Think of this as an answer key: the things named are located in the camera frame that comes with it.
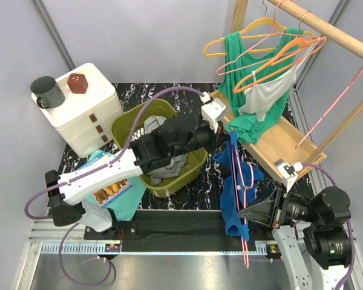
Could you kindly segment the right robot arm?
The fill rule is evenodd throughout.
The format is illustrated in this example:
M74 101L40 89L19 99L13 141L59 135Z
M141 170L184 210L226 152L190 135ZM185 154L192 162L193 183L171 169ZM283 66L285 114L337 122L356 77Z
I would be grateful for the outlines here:
M326 187L313 199L278 188L239 211L239 216L263 227L277 242L291 289L339 289L343 271L352 262L352 242L344 229L351 213L350 199L336 186ZM290 220L303 221L303 241L312 268L307 269Z

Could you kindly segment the pink wire hanger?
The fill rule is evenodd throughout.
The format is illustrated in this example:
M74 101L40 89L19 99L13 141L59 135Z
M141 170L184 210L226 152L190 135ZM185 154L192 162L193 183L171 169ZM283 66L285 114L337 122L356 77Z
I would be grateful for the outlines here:
M254 34L254 35L247 35L250 31L258 27L272 27L272 31L266 34ZM226 67L232 63L236 63L237 60L242 57L244 54L247 53L268 53L274 50L274 48L257 48L258 45L263 43L269 37L279 35L280 33L285 33L287 27L282 26L279 22L275 19L275 15L273 18L267 17L266 14L262 18L256 19L251 22L246 28L242 30L237 30L234 28L233 33L222 37L218 40L213 40L212 42L208 43L204 50L203 54L206 57L225 57L225 64L222 65L217 69L217 75L222 76L227 73ZM259 39L254 45L249 47L248 49L243 47L243 40L251 40L251 39ZM224 42L225 52L223 53L214 53L208 54L208 49L217 44L219 42Z

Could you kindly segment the black white striped tank top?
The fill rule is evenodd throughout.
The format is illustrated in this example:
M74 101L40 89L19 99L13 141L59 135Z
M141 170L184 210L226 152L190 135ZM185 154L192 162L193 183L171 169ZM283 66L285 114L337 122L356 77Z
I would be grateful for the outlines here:
M133 144L133 142L137 141L141 136L143 136L145 134L145 128L142 127L140 129L137 129L133 135L132 135L132 138L131 138L131 142L130 142L130 145Z

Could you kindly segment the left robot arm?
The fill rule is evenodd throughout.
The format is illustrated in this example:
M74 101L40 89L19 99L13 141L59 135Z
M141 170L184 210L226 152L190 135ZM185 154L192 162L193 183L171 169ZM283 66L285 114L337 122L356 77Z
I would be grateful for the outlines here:
M49 188L58 193L50 196L53 223L57 227L82 224L105 239L118 233L116 215L87 201L87 197L115 182L140 176L170 165L177 156L204 148L214 153L230 139L217 121L176 115L162 125L128 144L115 157L108 156L98 164L62 174L58 184Z

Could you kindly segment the blue tank top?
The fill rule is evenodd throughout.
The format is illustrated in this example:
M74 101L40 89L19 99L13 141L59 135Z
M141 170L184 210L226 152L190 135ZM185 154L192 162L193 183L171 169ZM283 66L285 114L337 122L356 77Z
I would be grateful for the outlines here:
M234 172L232 169L231 158L231 141L226 144L224 151L214 155L214 161L224 165L231 171L231 175L224 180L223 191L220 196L220 210L225 222L226 234L229 236L240 236L240 231L247 234L248 224L244 219L240 218L237 212L237 204L235 197ZM247 163L242 161L244 179L247 185L250 184L250 173ZM247 205L256 199L257 182L264 180L264 174L256 167L253 168L253 187L247 191Z

